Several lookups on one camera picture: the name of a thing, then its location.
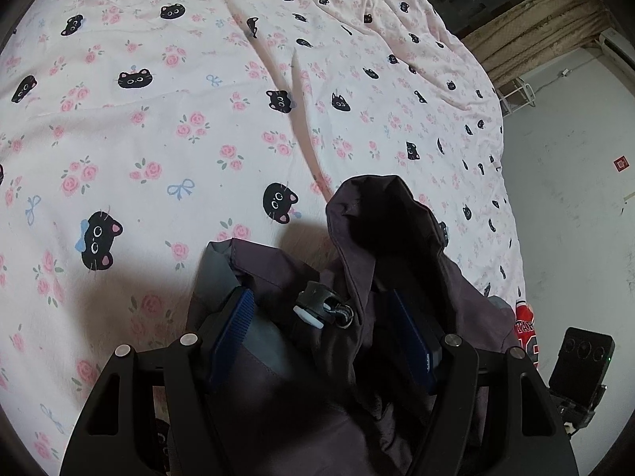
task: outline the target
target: white wall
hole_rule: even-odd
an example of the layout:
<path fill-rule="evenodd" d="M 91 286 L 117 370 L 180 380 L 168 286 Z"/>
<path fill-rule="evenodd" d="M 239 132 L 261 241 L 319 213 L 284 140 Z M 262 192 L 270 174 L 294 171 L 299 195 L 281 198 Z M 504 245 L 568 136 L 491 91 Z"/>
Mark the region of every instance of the white wall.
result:
<path fill-rule="evenodd" d="M 585 50 L 524 77 L 536 89 L 588 60 L 544 87 L 535 108 L 505 119 L 502 159 L 544 380 L 567 327 L 610 334 L 616 343 L 606 395 L 571 442 L 580 475 L 635 408 L 635 198 L 623 204 L 635 192 L 635 88 Z M 613 161 L 621 155 L 632 166 L 618 173 Z"/>

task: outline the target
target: metal screw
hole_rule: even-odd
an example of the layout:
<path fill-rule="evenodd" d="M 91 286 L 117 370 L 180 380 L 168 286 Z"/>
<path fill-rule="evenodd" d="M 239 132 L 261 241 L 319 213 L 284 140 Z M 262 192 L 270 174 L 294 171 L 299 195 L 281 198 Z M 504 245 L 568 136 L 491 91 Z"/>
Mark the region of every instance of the metal screw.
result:
<path fill-rule="evenodd" d="M 525 351 L 520 347 L 512 347 L 509 350 L 509 353 L 518 360 L 522 360 L 525 357 Z"/>
<path fill-rule="evenodd" d="M 127 344 L 120 345 L 119 347 L 115 349 L 115 356 L 118 356 L 119 358 L 123 358 L 124 356 L 130 353 L 130 350 L 131 349 L 129 345 Z"/>
<path fill-rule="evenodd" d="M 181 337 L 181 345 L 194 345 L 198 341 L 198 336 L 193 332 L 188 332 Z"/>
<path fill-rule="evenodd" d="M 444 340 L 446 344 L 452 347 L 458 347 L 463 343 L 463 339 L 458 334 L 447 334 Z"/>

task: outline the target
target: bed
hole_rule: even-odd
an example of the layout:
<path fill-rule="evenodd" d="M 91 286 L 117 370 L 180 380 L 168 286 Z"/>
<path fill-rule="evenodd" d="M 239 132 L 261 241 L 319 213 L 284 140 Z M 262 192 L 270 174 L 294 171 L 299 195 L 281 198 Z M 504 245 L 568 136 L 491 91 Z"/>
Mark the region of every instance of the bed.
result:
<path fill-rule="evenodd" d="M 319 268 L 352 176 L 524 303 L 498 100 L 426 0 L 36 0 L 0 67 L 0 404 L 48 474 L 113 349 L 178 337 L 208 241 Z"/>

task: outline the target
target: red sign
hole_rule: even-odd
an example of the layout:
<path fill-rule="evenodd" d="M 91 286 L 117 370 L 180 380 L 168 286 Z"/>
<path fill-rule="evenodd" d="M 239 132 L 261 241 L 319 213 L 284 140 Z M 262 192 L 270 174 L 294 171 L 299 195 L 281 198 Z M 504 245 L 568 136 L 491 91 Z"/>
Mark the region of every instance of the red sign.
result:
<path fill-rule="evenodd" d="M 626 160 L 626 157 L 624 156 L 620 157 L 620 159 L 616 159 L 615 161 L 613 161 L 613 164 L 617 168 L 618 172 L 621 172 L 622 170 L 626 170 L 629 167 L 629 162 Z"/>

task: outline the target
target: wrinkled fabric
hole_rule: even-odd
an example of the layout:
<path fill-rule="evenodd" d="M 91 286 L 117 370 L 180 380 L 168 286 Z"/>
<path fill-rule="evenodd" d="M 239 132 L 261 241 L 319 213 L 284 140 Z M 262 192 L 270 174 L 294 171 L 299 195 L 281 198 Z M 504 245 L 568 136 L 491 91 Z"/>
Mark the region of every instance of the wrinkled fabric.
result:
<path fill-rule="evenodd" d="M 399 234 L 381 238 L 378 232 L 394 219 L 393 211 Z M 466 281 L 443 254 L 443 232 L 434 215 L 412 199 L 401 179 L 349 179 L 329 201 L 326 216 L 339 258 L 320 273 L 283 251 L 243 240 L 211 243 L 203 256 L 188 328 L 197 330 L 223 305 L 214 287 L 226 276 L 218 263 L 209 262 L 222 259 L 220 253 L 237 280 L 254 292 L 256 315 L 273 322 L 287 341 L 278 344 L 279 357 L 296 365 L 277 368 L 267 361 L 271 353 L 254 348 L 248 338 L 220 395 L 209 397 L 237 474 L 406 473 L 434 400 L 404 376 L 407 369 L 400 370 L 387 304 L 377 289 L 377 263 L 387 255 L 403 260 L 413 273 L 444 332 L 489 351 L 519 345 L 511 308 L 497 307 Z M 297 317 L 296 299 L 311 280 L 336 291 L 353 309 L 350 327 L 316 329 Z M 252 322 L 248 337 L 259 328 Z M 300 361 L 291 361 L 290 353 Z M 487 393 L 479 391 L 467 459 L 479 445 L 486 408 Z"/>
<path fill-rule="evenodd" d="M 426 0 L 37 0 L 0 115 L 0 403 L 49 474 L 114 348 L 178 337 L 209 241 L 323 268 L 350 177 L 399 175 L 479 292 L 525 291 L 498 101 Z"/>

